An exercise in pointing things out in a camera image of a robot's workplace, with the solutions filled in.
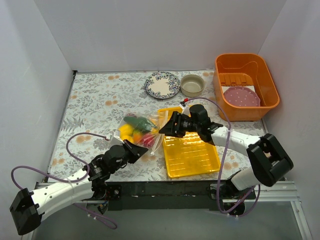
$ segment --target bag of vegetables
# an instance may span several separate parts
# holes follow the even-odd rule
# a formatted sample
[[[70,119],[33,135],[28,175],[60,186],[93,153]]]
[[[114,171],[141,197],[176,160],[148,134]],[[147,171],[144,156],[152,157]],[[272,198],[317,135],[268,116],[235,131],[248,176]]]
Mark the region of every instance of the bag of vegetables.
[[[167,121],[163,117],[159,119],[157,115],[128,112],[118,127],[120,138],[148,148],[150,154],[154,155],[164,137],[159,130]]]

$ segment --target white bowl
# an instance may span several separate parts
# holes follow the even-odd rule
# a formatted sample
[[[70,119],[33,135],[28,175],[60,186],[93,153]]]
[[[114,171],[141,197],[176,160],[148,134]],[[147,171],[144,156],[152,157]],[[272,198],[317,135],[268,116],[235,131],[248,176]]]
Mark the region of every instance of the white bowl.
[[[197,75],[186,75],[181,79],[181,91],[187,97],[199,96],[205,88],[205,81]]]

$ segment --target floral tablecloth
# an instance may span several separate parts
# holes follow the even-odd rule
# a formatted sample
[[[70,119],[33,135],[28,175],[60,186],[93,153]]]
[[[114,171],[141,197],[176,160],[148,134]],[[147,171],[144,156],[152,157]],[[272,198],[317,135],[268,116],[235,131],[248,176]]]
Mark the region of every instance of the floral tablecloth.
[[[181,79],[188,74],[201,76],[206,86],[202,97],[215,99],[213,89],[213,70],[200,71],[170,71]],[[185,96],[181,91],[167,100],[157,100],[149,96],[144,90],[144,83],[152,72],[122,72],[100,74],[77,74],[69,96],[62,128],[56,142],[48,172],[59,178],[66,178],[83,165],[73,159],[66,151],[66,142],[73,134],[80,132],[98,133],[111,136],[121,122],[124,114],[129,110],[142,114],[157,114],[158,109],[171,108],[179,105]],[[212,121],[227,125],[217,111],[217,107],[205,100],[195,100],[202,103]],[[263,135],[262,121],[233,122],[232,128],[241,133]],[[91,135],[80,135],[69,145],[71,152],[88,163],[96,156],[108,149],[108,142]],[[221,159],[224,147],[217,147]],[[224,163],[222,178],[248,168],[250,162],[244,155],[228,150]],[[214,180],[218,173],[202,174],[189,177],[171,179],[167,175],[163,149],[160,148],[154,156],[143,156],[135,164],[128,164],[111,176],[111,182],[135,181],[190,181]]]

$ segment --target white wall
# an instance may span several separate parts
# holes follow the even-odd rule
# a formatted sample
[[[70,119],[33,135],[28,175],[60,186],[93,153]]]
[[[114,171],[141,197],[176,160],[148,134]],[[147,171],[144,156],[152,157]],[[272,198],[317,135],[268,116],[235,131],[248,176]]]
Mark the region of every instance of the white wall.
[[[192,70],[258,53],[286,0],[35,0],[80,72]]]
[[[72,71],[33,0],[0,0],[0,239],[20,239],[9,207],[17,165],[47,170]],[[23,187],[42,177],[18,170]]]
[[[320,239],[320,1],[288,0],[259,54],[281,98],[267,127],[294,162],[289,177],[313,239]]]

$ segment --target pink plate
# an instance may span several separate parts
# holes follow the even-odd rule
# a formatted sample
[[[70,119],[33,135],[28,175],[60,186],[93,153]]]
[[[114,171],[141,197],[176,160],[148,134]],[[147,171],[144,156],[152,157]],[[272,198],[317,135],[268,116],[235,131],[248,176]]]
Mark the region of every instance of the pink plate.
[[[229,104],[237,107],[259,107],[260,98],[250,88],[245,86],[229,87],[224,92],[224,98]]]

